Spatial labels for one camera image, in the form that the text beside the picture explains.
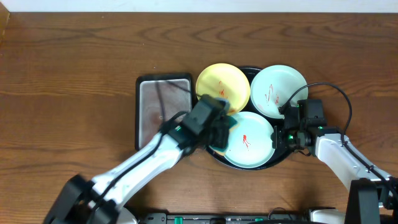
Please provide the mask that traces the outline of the green yellow sponge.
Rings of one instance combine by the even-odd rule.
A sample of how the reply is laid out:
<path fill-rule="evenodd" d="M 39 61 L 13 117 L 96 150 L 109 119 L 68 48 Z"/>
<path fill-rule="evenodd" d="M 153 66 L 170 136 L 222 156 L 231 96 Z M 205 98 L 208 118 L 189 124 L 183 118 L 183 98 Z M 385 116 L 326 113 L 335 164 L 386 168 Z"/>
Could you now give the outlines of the green yellow sponge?
<path fill-rule="evenodd" d="M 220 156 L 224 156 L 228 149 L 228 138 L 230 132 L 237 125 L 236 119 L 232 116 L 226 116 L 222 120 L 217 121 L 216 138 L 211 142 L 209 148 Z"/>

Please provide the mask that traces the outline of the mint green plate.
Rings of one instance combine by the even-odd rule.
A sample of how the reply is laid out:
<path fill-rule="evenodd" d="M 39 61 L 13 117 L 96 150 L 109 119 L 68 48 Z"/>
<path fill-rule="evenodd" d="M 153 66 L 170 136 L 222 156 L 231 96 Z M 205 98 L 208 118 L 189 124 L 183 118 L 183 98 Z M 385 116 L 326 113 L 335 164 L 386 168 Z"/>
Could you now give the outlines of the mint green plate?
<path fill-rule="evenodd" d="M 271 124 L 264 117 L 248 111 L 232 115 L 238 122 L 229 134 L 225 159 L 243 169 L 265 164 L 275 153 Z"/>
<path fill-rule="evenodd" d="M 307 81 L 296 69 L 286 65 L 272 65 L 261 70 L 251 83 L 251 102 L 255 109 L 272 119 L 284 119 L 281 107 Z"/>

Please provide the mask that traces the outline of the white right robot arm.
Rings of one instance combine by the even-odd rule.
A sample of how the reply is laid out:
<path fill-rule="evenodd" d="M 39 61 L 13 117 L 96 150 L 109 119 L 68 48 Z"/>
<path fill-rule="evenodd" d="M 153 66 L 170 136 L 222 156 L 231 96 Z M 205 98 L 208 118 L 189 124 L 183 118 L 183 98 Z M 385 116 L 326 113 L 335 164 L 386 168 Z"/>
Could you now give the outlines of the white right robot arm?
<path fill-rule="evenodd" d="M 365 158 L 347 136 L 327 125 L 323 106 L 301 101 L 282 109 L 284 123 L 274 127 L 272 146 L 308 155 L 326 164 L 348 189 L 345 212 L 309 210 L 309 223 L 397 223 L 397 178 Z"/>

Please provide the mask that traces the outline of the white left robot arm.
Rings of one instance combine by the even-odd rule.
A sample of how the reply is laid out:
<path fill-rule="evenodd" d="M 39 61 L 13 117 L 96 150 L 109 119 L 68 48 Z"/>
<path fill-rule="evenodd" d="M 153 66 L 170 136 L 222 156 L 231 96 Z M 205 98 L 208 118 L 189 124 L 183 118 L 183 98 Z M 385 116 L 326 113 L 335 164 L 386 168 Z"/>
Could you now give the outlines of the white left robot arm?
<path fill-rule="evenodd" d="M 202 144 L 225 147 L 237 121 L 218 108 L 196 105 L 164 122 L 146 147 L 90 181 L 72 177 L 44 223 L 136 223 L 125 209 L 130 198 L 161 172 L 172 168 Z"/>

